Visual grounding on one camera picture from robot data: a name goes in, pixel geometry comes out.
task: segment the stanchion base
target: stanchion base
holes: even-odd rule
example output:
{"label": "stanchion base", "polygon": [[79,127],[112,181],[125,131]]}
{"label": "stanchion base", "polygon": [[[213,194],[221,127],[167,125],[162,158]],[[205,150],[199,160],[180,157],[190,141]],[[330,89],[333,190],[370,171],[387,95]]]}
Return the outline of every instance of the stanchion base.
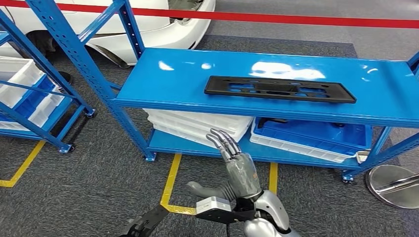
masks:
{"label": "stanchion base", "polygon": [[386,204],[399,208],[416,209],[419,208],[419,185],[387,194],[376,192],[376,189],[383,185],[412,175],[415,174],[400,166],[380,165],[367,173],[365,181],[371,193]]}

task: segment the white plastic tray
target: white plastic tray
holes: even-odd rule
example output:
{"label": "white plastic tray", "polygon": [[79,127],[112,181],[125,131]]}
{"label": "white plastic tray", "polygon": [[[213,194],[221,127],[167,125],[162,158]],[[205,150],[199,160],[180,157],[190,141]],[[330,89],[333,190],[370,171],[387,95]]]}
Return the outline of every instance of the white plastic tray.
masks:
{"label": "white plastic tray", "polygon": [[[52,91],[60,92],[59,87],[56,86]],[[36,124],[38,127],[42,127],[45,122],[48,120],[51,113],[54,111],[61,101],[64,99],[64,96],[61,95],[47,95],[37,106],[36,110],[29,116],[28,120]],[[29,131],[24,126],[20,125],[17,122],[9,121],[0,121],[0,129],[12,129],[12,130],[22,130]]]}
{"label": "white plastic tray", "polygon": [[344,154],[339,154],[339,153],[322,150],[322,149],[318,149],[314,147],[309,147],[309,146],[305,146],[305,145],[301,145],[301,144],[297,144],[293,142],[288,142],[288,141],[283,141],[283,140],[279,140],[275,138],[257,135],[253,133],[254,128],[255,128],[255,124],[253,122],[252,128],[251,128],[251,137],[250,137],[250,141],[253,143],[257,143],[260,145],[269,146],[269,147],[273,147],[273,148],[277,148],[277,149],[281,149],[281,150],[285,150],[289,152],[299,153],[299,154],[303,154],[303,155],[307,155],[307,156],[311,156],[315,158],[326,159],[326,160],[337,162],[337,163],[342,163],[346,159],[352,158],[352,156],[348,156]]}
{"label": "white plastic tray", "polygon": [[[179,118],[168,117],[165,114],[158,113],[149,114],[148,120],[153,123],[154,128],[157,130],[215,148],[214,144],[206,138],[206,135],[210,132],[210,126],[190,123]],[[249,128],[250,122],[241,128],[237,128],[237,132],[230,134],[230,136],[235,141],[240,141]]]}
{"label": "white plastic tray", "polygon": [[[44,75],[33,59],[0,57],[0,80],[32,86]],[[27,89],[0,83],[0,101],[13,108]]]}
{"label": "white plastic tray", "polygon": [[241,133],[243,127],[248,126],[253,120],[253,117],[249,116],[220,115],[155,109],[144,109],[144,111],[149,115],[160,115],[165,116],[166,118],[178,118],[185,122],[190,122],[196,125],[221,129],[233,136],[234,134]]}

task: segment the blue plastic tray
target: blue plastic tray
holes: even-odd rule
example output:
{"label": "blue plastic tray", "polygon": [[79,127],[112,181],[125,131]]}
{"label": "blue plastic tray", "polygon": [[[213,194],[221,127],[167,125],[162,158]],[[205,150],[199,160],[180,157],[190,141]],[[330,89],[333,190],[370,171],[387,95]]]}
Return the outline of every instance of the blue plastic tray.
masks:
{"label": "blue plastic tray", "polygon": [[[44,75],[33,87],[37,87],[39,89],[52,91],[55,85],[48,79],[46,75]],[[17,102],[17,104],[13,107],[13,110],[21,114],[25,118],[29,118],[31,114],[36,110],[39,103],[48,95],[45,92],[39,92],[35,90],[28,90],[22,96],[22,99]],[[10,119],[5,115],[0,115],[0,121],[11,121],[14,120]]]}
{"label": "blue plastic tray", "polygon": [[[256,125],[259,121],[260,118],[256,118]],[[286,123],[267,121],[262,128],[256,127],[253,132],[350,156],[370,148],[372,139],[369,125],[345,124],[339,127],[330,122],[305,120],[287,120]]]}

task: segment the robot finger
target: robot finger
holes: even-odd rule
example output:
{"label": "robot finger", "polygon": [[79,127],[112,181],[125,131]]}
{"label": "robot finger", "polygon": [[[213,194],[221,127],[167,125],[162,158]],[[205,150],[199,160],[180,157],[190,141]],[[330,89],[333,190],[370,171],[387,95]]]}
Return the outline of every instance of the robot finger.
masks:
{"label": "robot finger", "polygon": [[211,128],[210,132],[220,140],[220,142],[224,145],[226,151],[228,151],[231,156],[234,156],[236,154],[236,151],[228,141],[228,138],[220,130]]}
{"label": "robot finger", "polygon": [[223,157],[225,162],[228,162],[231,160],[232,155],[226,151],[224,144],[222,144],[222,142],[220,142],[220,140],[218,139],[218,137],[212,135],[212,134],[207,134],[207,139],[212,141],[215,145],[215,147],[220,151],[221,156]]}
{"label": "robot finger", "polygon": [[237,142],[234,140],[234,138],[232,138],[227,132],[224,132],[222,130],[220,130],[219,132],[224,134],[224,136],[227,138],[227,141],[230,143],[231,147],[233,147],[233,150],[234,150],[233,155],[237,155],[238,153],[242,152],[242,150],[239,147],[239,144],[237,144]]}

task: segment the red barrier tape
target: red barrier tape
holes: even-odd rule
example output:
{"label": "red barrier tape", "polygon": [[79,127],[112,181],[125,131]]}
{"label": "red barrier tape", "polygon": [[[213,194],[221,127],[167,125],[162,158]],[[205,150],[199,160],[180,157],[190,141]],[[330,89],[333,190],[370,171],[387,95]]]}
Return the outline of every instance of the red barrier tape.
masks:
{"label": "red barrier tape", "polygon": [[[0,0],[0,5],[28,7],[26,2],[17,0]],[[103,12],[104,6],[75,5],[58,3],[61,10],[82,11],[82,12]],[[419,29],[419,20],[401,19],[374,19],[374,18],[345,18],[345,17],[322,17],[322,16],[292,16],[292,15],[271,15],[255,13],[234,13],[234,12],[203,12],[187,10],[163,10],[133,8],[135,15],[144,16],[165,16],[176,18],[199,18],[225,21],[248,21],[265,23],[285,23],[302,25],[325,25],[325,26],[359,26],[359,27],[382,27],[382,28],[410,28]]]}

